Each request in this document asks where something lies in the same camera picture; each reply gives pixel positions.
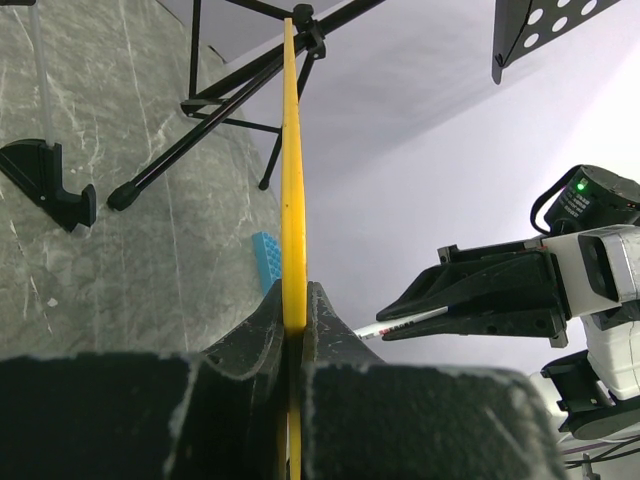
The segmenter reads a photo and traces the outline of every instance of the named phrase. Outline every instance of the black clamp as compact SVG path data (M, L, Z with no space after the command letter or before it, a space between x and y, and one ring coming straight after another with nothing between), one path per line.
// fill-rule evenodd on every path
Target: black clamp
M402 296L378 312L379 322L446 308L385 334L403 340L438 334L549 338L566 346L571 318L559 267L537 241L438 251L442 264L422 272Z
M325 34L320 29L320 24L313 18L313 6L301 3L293 7L293 24L299 33L307 33L307 52L314 60L320 60L327 56L327 48L324 43Z

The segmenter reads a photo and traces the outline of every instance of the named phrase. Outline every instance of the white pen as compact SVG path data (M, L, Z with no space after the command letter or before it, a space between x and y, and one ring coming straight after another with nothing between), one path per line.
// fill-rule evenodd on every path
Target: white pen
M449 307L441 307L436 310L430 310L424 313L418 313L403 318L397 318L395 320L389 320L388 322L376 322L374 324L367 325L366 327L354 330L353 333L355 333L360 338L360 340L368 340L370 338L386 335L393 330L397 330L414 323L422 322L423 320L428 320L430 318L444 315L448 311Z

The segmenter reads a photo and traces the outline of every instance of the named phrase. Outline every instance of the yellow disc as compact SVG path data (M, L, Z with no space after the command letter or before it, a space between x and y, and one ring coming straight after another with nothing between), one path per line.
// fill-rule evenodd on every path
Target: yellow disc
M307 234L296 54L293 23L284 22L284 112L282 121L282 309L290 342L298 342L307 323ZM292 480L300 479L302 438L297 395L299 369L290 370L289 455Z

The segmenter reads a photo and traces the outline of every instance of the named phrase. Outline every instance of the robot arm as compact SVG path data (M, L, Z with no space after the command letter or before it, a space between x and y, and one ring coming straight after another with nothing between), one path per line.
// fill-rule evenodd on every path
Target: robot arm
M559 430L591 440L640 422L640 185L575 167L534 204L533 222L563 188L545 215L549 231L537 228L547 236L442 248L441 264L422 272L377 320L384 340L546 337L563 348L566 322L580 317L588 350L550 363L541 375L565 414Z

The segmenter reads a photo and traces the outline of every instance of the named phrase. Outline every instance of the black bracket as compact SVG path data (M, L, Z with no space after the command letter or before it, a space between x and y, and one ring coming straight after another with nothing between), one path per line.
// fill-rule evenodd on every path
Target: black bracket
M307 53L313 56L314 60L320 60L327 56L327 48L324 43L325 35L320 29L320 24L313 18L313 7L306 3L301 3L293 7L293 24L298 33L307 33L306 48Z
M493 81L514 61L573 30L620 0L497 0Z
M44 140L18 140L0 149L0 171L33 203L67 232L78 223L90 227L96 221L96 189L87 185L81 195L62 186L62 145Z
M588 359L588 351L555 360L542 369L553 381L562 400L560 410L568 416L560 427L579 440L596 440L640 422L640 398L619 400L603 391Z

